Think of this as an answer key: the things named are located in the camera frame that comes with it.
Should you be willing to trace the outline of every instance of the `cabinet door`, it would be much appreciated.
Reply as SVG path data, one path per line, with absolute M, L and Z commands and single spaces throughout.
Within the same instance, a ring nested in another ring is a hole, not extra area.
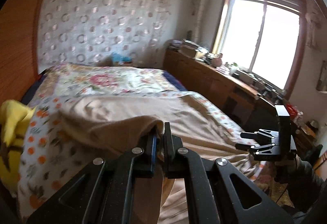
M 190 74 L 191 76 L 189 90 L 201 94 L 202 71 L 200 69 L 191 69 Z
M 210 74 L 202 71 L 202 84 L 201 84 L 200 94 L 209 100 L 210 100 L 210 86 L 212 80 L 213 79 Z
M 165 59 L 163 61 L 163 69 L 177 78 L 177 67 L 179 59 L 177 53 L 172 50 L 166 50 Z
M 212 79 L 210 86 L 209 100 L 222 110 L 224 103 L 228 97 L 229 89 L 218 79 Z
M 186 89 L 192 87 L 189 64 L 184 60 L 179 60 L 177 71 L 177 79 L 182 83 L 182 85 Z

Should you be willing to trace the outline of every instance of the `person's arm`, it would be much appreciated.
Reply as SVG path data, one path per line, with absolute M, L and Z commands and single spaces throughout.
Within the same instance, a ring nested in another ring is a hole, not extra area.
M 294 207 L 307 212 L 318 199 L 325 187 L 324 181 L 315 174 L 309 162 L 302 161 L 298 156 L 294 166 L 288 165 L 288 175 L 280 183 L 288 183 L 287 190 Z

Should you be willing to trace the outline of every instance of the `pink vase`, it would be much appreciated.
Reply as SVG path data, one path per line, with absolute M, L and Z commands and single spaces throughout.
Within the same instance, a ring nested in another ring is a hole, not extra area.
M 213 58 L 212 61 L 211 61 L 212 66 L 214 66 L 214 67 L 222 66 L 222 64 L 223 64 L 222 57 L 223 57 L 223 54 L 219 53 L 216 58 Z

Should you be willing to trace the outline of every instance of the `glass window pane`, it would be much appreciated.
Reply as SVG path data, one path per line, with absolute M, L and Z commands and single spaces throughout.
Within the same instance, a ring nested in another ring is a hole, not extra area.
M 267 6 L 253 73 L 284 89 L 294 59 L 299 27 L 297 14 Z
M 261 27 L 264 5 L 258 2 L 235 0 L 228 27 L 223 60 L 249 68 Z

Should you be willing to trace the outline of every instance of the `metal screw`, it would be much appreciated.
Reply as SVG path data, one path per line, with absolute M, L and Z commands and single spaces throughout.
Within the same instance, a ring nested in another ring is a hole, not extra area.
M 227 164 L 227 160 L 224 158 L 218 158 L 218 159 L 216 159 L 216 162 L 220 166 L 225 166 Z
M 135 147 L 132 149 L 132 152 L 134 154 L 141 154 L 143 152 L 143 149 L 141 149 L 140 147 Z
M 93 160 L 93 164 L 94 165 L 101 165 L 103 163 L 103 159 L 102 158 L 95 158 Z
M 177 150 L 177 152 L 180 153 L 180 154 L 182 154 L 182 155 L 184 155 L 184 154 L 188 153 L 188 149 L 185 148 L 185 147 L 181 147 L 181 148 L 179 148 Z

